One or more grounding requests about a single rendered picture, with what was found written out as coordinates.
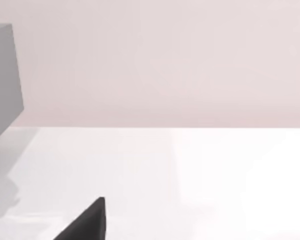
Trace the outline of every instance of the plain wall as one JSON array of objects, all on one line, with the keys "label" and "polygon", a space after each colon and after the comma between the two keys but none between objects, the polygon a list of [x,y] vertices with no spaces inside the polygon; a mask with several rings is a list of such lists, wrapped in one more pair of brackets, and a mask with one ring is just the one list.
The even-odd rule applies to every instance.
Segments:
[{"label": "plain wall", "polygon": [[0,0],[17,126],[300,127],[298,0]]}]

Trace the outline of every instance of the wall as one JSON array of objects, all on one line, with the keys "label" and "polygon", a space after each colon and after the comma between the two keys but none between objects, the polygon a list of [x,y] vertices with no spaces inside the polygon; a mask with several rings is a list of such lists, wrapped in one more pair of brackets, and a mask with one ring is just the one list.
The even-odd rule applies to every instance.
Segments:
[{"label": "wall", "polygon": [[0,0],[17,126],[300,127],[298,0]]}]

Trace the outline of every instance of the dark pointed object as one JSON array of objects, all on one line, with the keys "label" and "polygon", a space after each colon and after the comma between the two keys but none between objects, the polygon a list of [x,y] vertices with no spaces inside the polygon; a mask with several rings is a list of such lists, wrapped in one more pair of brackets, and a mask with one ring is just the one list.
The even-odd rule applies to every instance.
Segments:
[{"label": "dark pointed object", "polygon": [[54,240],[105,240],[106,201],[98,198]]}]

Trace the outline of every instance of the white tabletop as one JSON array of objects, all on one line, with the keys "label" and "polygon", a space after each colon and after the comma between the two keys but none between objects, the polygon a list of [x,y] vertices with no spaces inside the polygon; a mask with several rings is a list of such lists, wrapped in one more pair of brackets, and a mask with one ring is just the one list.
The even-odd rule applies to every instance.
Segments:
[{"label": "white tabletop", "polygon": [[101,196],[107,240],[295,240],[300,129],[10,128],[1,136],[0,240],[52,240]]}]

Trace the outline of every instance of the pink wall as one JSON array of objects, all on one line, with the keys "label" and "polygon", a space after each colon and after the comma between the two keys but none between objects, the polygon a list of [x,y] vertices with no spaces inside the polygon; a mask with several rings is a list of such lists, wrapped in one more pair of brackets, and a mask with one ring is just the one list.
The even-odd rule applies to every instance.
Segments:
[{"label": "pink wall", "polygon": [[300,127],[298,0],[0,0],[18,126]]}]

